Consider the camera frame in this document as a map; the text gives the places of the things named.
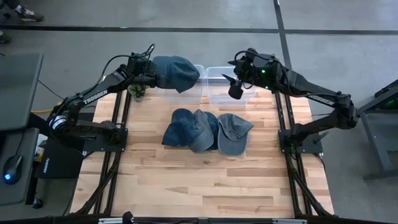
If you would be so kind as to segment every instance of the clear plastic bin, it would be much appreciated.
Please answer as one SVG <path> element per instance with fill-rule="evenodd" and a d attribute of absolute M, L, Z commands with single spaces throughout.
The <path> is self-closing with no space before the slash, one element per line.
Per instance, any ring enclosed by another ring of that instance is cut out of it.
<path fill-rule="evenodd" d="M 205 68 L 201 65 L 195 65 L 195 68 L 199 71 L 200 77 L 191 89 L 178 93 L 176 90 L 156 88 L 156 93 L 165 98 L 167 103 L 171 105 L 199 105 L 202 96 Z"/>
<path fill-rule="evenodd" d="M 242 98 L 235 100 L 228 95 L 229 81 L 222 74 L 236 77 L 234 67 L 209 67 L 205 71 L 205 91 L 210 106 L 246 106 L 255 97 L 256 89 L 243 89 Z"/>

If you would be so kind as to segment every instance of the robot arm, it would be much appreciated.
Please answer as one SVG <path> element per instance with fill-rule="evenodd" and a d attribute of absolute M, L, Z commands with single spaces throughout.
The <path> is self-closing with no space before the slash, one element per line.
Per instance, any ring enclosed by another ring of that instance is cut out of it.
<path fill-rule="evenodd" d="M 138 84 L 151 88 L 157 84 L 155 65 L 146 56 L 150 55 L 154 45 L 143 54 L 131 54 L 127 65 L 122 64 L 114 72 L 92 86 L 91 88 L 66 97 L 61 105 L 54 107 L 47 119 L 53 137 L 65 144 L 76 144 L 79 141 L 101 141 L 105 144 L 118 144 L 121 129 L 111 121 L 93 123 L 79 121 L 80 110 L 110 93 L 124 91 L 129 85 Z"/>
<path fill-rule="evenodd" d="M 241 53 L 245 56 L 237 59 Z M 238 52 L 233 61 L 237 80 L 224 75 L 231 83 L 229 95 L 240 99 L 245 87 L 243 83 L 265 88 L 275 93 L 279 91 L 293 97 L 307 97 L 334 108 L 328 116 L 307 124 L 295 124 L 290 130 L 288 141 L 301 146 L 310 134 L 330 128 L 351 129 L 358 122 L 358 109 L 351 101 L 351 95 L 335 92 L 308 82 L 302 75 L 282 65 L 274 55 L 258 54 L 254 49 Z"/>

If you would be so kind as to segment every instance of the black mouse pad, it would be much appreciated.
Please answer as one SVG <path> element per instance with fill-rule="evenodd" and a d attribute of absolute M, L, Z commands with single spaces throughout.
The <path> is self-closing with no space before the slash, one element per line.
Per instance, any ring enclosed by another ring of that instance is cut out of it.
<path fill-rule="evenodd" d="M 17 152 L 22 135 L 24 135 L 24 138 Z M 39 130 L 36 128 L 4 135 L 4 144 L 0 146 L 0 205 L 12 205 L 25 200 L 38 136 Z M 16 184 L 9 185 L 4 183 L 2 170 L 7 159 L 15 155 L 16 152 L 23 157 L 21 178 Z"/>

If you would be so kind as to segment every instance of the wooden table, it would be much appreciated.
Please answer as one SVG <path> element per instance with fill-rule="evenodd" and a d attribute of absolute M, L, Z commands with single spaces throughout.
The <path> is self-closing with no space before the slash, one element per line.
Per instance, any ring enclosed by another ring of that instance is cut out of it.
<path fill-rule="evenodd" d="M 277 138 L 275 96 L 267 90 L 256 90 L 256 97 L 246 107 L 214 108 L 207 97 L 196 106 L 168 105 L 150 89 L 142 102 L 132 101 L 127 122 L 129 137 L 121 158 L 112 215 L 120 217 L 131 211 L 136 217 L 293 217 L 285 158 Z M 95 122 L 111 119 L 115 98 L 108 95 L 99 100 Z M 292 107 L 297 123 L 312 120 L 307 99 L 292 98 Z M 234 113 L 252 122 L 246 153 L 241 157 L 217 151 L 195 154 L 187 147 L 161 145 L 177 108 L 192 112 L 199 108 L 216 116 Z M 95 152 L 84 160 L 71 212 L 81 208 L 97 187 L 103 157 L 104 153 Z M 333 212 L 319 158 L 304 154 L 303 164 L 309 188 L 326 210 Z M 300 190 L 298 194 L 304 211 Z"/>

